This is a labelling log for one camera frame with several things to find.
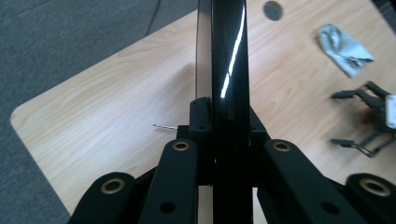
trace round hole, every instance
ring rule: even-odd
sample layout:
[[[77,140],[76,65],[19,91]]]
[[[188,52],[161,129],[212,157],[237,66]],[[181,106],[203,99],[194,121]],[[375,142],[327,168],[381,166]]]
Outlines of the round hole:
[[[273,144],[273,147],[279,151],[290,151],[291,150],[291,148],[288,144],[281,143],[281,142],[275,142]]]
[[[175,211],[176,207],[174,203],[166,202],[161,204],[160,210],[162,213],[171,214]]]
[[[101,191],[105,194],[113,194],[122,190],[125,182],[120,178],[107,180],[101,187]]]
[[[173,144],[173,149],[177,150],[177,151],[184,151],[184,150],[188,149],[189,147],[190,147],[190,145],[185,142],[176,142]]]
[[[365,190],[377,196],[388,197],[390,195],[390,189],[376,180],[363,178],[360,183]]]
[[[323,210],[332,215],[337,215],[340,213],[340,209],[338,209],[338,207],[332,203],[322,203],[321,206]]]
[[[268,1],[262,8],[264,15],[271,21],[279,21],[282,18],[282,6],[276,1]]]

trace glossy black panel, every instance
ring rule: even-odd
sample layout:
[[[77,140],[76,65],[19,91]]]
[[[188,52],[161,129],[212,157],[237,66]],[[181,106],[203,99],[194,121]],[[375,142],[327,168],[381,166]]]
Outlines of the glossy black panel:
[[[245,0],[200,1],[197,97],[211,98],[215,223],[252,222],[247,38]]]

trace gray carpet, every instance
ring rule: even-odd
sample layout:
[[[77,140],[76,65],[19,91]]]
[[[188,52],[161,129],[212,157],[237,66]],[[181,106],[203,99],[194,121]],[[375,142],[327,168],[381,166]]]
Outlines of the gray carpet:
[[[12,111],[196,7],[197,0],[0,0],[0,223],[69,219],[12,130]],[[396,31],[395,12],[383,10]]]

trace metal pin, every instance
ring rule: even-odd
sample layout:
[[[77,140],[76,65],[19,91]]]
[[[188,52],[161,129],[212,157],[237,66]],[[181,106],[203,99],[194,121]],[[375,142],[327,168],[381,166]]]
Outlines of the metal pin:
[[[157,127],[157,128],[165,128],[165,129],[177,130],[177,127],[173,127],[173,126],[158,125],[158,124],[153,124],[153,126],[154,126],[154,127]]]

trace light wood tabletop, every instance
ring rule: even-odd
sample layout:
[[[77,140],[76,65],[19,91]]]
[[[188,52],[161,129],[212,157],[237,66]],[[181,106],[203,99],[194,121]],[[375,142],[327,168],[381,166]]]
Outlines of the light wood tabletop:
[[[269,134],[297,145],[324,175],[342,184],[356,173],[396,184],[395,144],[369,159],[329,142],[359,140],[371,131],[360,120],[364,103],[334,101],[332,93],[367,80],[396,93],[396,37],[375,6],[369,0],[278,0],[283,16],[270,21],[262,13],[265,2],[247,1],[247,32],[250,104]],[[138,177],[157,165],[176,132],[152,124],[188,124],[196,22],[193,12],[12,114],[15,131],[70,213],[98,177],[111,172]],[[319,47],[317,32],[327,23],[360,41],[375,62],[347,77]],[[255,202],[255,220],[262,223]]]

